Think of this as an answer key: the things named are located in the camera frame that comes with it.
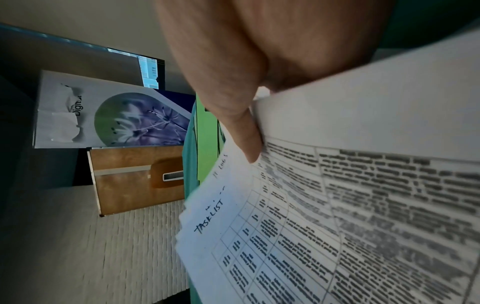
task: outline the paper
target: paper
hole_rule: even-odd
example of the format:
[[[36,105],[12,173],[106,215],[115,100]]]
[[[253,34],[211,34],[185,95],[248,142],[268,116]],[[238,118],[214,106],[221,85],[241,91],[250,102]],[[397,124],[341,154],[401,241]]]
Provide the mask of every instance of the paper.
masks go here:
[[[260,100],[180,216],[203,303],[480,303],[480,32]]]

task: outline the finger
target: finger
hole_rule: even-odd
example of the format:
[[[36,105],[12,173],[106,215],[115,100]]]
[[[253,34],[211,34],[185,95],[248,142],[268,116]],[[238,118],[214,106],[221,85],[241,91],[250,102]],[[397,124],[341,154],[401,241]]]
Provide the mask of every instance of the finger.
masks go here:
[[[235,116],[217,115],[233,141],[243,151],[249,163],[254,163],[262,151],[262,138],[249,109]]]

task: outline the flower image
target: flower image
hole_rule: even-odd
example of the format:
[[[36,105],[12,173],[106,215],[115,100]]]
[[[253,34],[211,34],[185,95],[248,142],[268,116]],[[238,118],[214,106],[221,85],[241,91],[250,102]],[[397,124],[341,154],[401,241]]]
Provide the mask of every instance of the flower image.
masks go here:
[[[189,119],[154,97],[123,93],[95,114],[95,130],[107,146],[183,145]]]

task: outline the textured white surface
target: textured white surface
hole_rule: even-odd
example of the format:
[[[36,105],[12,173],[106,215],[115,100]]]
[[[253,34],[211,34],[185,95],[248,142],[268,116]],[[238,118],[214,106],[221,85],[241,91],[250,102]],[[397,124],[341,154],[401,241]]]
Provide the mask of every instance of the textured white surface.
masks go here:
[[[0,221],[2,303],[146,303],[187,289],[183,201],[99,217],[92,186],[30,194]]]

